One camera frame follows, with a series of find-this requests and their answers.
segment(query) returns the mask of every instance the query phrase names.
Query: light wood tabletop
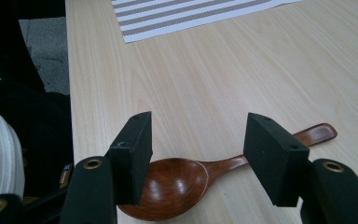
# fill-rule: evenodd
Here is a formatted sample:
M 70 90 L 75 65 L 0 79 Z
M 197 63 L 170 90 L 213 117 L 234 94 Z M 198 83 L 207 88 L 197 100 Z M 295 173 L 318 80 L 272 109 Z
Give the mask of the light wood tabletop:
M 305 0 L 125 44 L 110 0 L 66 0 L 75 160 L 104 155 L 127 120 L 152 111 L 152 161 L 240 155 L 249 112 L 291 133 L 338 137 L 310 160 L 358 174 L 358 1 Z M 162 223 L 301 223 L 274 207 L 249 166 Z M 119 223 L 143 223 L 118 212 Z

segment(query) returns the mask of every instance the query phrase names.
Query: gray floor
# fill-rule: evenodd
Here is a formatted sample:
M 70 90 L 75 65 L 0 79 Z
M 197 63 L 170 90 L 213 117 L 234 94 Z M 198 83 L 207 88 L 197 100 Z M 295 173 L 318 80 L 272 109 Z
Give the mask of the gray floor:
M 69 94 L 65 18 L 21 20 L 20 26 L 46 91 Z

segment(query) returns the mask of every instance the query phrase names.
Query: spoon bowl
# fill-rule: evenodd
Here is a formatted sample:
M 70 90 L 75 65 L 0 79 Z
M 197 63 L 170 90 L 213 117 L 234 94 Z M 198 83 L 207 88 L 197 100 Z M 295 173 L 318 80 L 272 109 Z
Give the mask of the spoon bowl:
M 294 136 L 306 147 L 337 136 L 329 124 L 319 124 Z M 243 155 L 223 161 L 170 158 L 153 161 L 139 205 L 120 205 L 125 214 L 141 220 L 161 221 L 177 217 L 193 207 L 212 183 L 224 173 L 247 164 Z

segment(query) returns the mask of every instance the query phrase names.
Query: striped placemat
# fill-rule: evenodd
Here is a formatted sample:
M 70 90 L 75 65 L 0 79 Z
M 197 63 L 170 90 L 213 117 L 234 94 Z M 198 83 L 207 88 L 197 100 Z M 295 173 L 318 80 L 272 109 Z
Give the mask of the striped placemat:
M 301 0 L 112 0 L 124 41 L 147 39 Z

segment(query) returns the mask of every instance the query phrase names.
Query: wooden spoon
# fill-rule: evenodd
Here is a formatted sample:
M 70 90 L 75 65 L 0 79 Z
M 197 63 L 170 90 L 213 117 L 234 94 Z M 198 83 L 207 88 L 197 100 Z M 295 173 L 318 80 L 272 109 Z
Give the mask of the wooden spoon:
M 326 123 L 294 134 L 306 147 L 336 136 L 336 130 Z M 131 217 L 147 221 L 177 217 L 193 207 L 219 176 L 247 163 L 243 155 L 223 161 L 180 158 L 153 161 L 149 165 L 140 205 L 121 205 L 119 208 Z

